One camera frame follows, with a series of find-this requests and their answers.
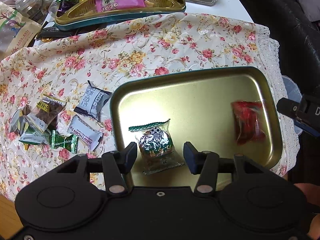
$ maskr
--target tray rim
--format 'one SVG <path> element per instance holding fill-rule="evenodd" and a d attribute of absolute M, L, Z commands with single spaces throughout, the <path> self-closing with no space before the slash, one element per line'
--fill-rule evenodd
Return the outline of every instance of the tray rim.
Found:
<path fill-rule="evenodd" d="M 221 70 L 221 69 L 225 69 L 225 68 L 228 68 L 232 71 L 232 69 L 239 69 L 239 68 L 244 68 L 244 69 L 248 69 L 248 70 L 253 70 L 253 71 L 256 71 L 257 73 L 259 73 L 258 75 L 261 75 L 265 80 L 266 80 L 266 83 L 268 85 L 268 93 L 270 94 L 271 98 L 272 98 L 272 108 L 274 110 L 274 112 L 276 113 L 276 119 L 277 119 L 277 122 L 276 122 L 276 126 L 280 132 L 280 140 L 281 140 L 281 143 L 283 145 L 282 147 L 282 152 L 281 152 L 281 155 L 279 156 L 279 158 L 277 158 L 275 161 L 273 161 L 271 163 L 271 165 L 267 165 L 265 167 L 271 169 L 272 167 L 274 167 L 281 159 L 282 157 L 282 154 L 283 154 L 283 149 L 284 149 L 284 142 L 283 142 L 283 136 L 282 136 L 282 130 L 281 130 L 281 127 L 280 127 L 280 121 L 279 121 L 279 117 L 277 115 L 277 111 L 276 111 L 276 104 L 275 104 L 275 100 L 274 100 L 274 97 L 272 96 L 272 93 L 271 93 L 271 89 L 270 89 L 270 85 L 269 85 L 269 82 L 267 80 L 267 77 L 264 75 L 264 73 L 259 70 L 258 68 L 254 67 L 254 66 L 231 66 L 231 67 L 221 67 L 221 68 L 211 68 L 211 69 L 197 69 L 197 70 L 191 70 L 191 71 L 183 71 L 183 72 L 179 72 L 179 73 L 169 73 L 169 74 L 165 74 L 165 75 L 160 75 L 160 76 L 152 76 L 152 77 L 147 77 L 147 78 L 143 78 L 143 79 L 138 79 L 138 80 L 131 80 L 131 81 L 127 81 L 123 84 L 121 84 L 119 87 L 116 88 L 116 90 L 111 94 L 111 98 L 110 98 L 110 117 L 111 117 L 111 123 L 112 123 L 112 127 L 114 127 L 114 117 L 113 117 L 113 114 L 112 114 L 112 104 L 113 104 L 113 101 L 114 101 L 114 98 L 116 95 L 116 92 L 121 90 L 122 87 L 128 85 L 129 83 L 132 83 L 132 82 L 141 82 L 141 81 L 144 81 L 144 80 L 149 80 L 149 79 L 152 79 L 152 78 L 158 78 L 158 77 L 165 77 L 165 76 L 170 76 L 170 75 L 174 75 L 174 74 L 185 74 L 186 72 L 199 72 L 199 71 L 208 71 L 208 72 L 211 72 L 211 71 L 216 71 L 216 70 Z M 118 148 L 118 145 L 117 145 L 117 139 L 116 139 L 116 136 L 113 132 L 113 138 L 114 138 L 114 144 L 116 146 L 116 150 L 119 150 Z"/>

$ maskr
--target black leather sofa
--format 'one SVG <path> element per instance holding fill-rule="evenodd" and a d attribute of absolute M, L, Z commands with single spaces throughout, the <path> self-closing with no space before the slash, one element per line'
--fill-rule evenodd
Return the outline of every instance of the black leather sofa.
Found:
<path fill-rule="evenodd" d="M 320 98 L 320 33 L 296 0 L 240 0 L 253 21 L 267 26 L 277 40 L 279 65 L 301 93 Z M 320 139 L 303 132 L 296 166 L 289 172 L 293 183 L 320 185 Z"/>

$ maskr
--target small walnut snack packet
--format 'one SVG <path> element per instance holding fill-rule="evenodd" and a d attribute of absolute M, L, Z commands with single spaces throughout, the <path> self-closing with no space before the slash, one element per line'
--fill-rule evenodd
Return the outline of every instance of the small walnut snack packet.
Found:
<path fill-rule="evenodd" d="M 25 116 L 25 119 L 34 130 L 44 133 L 66 104 L 67 102 L 64 100 L 43 95 L 36 107 Z"/>

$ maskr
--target wooden floor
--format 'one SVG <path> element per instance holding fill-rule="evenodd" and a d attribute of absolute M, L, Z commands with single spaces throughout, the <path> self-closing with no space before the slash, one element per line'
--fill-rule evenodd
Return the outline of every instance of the wooden floor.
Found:
<path fill-rule="evenodd" d="M 22 224 L 14 208 L 14 203 L 0 195 L 0 236 L 8 239 Z"/>

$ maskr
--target yellow label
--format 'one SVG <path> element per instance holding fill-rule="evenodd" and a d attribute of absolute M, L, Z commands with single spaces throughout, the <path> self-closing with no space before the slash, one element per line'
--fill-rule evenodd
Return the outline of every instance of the yellow label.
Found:
<path fill-rule="evenodd" d="M 46 104 L 45 102 L 39 101 L 37 104 L 38 108 L 41 108 L 42 110 L 46 111 L 47 113 L 49 112 L 49 105 Z"/>

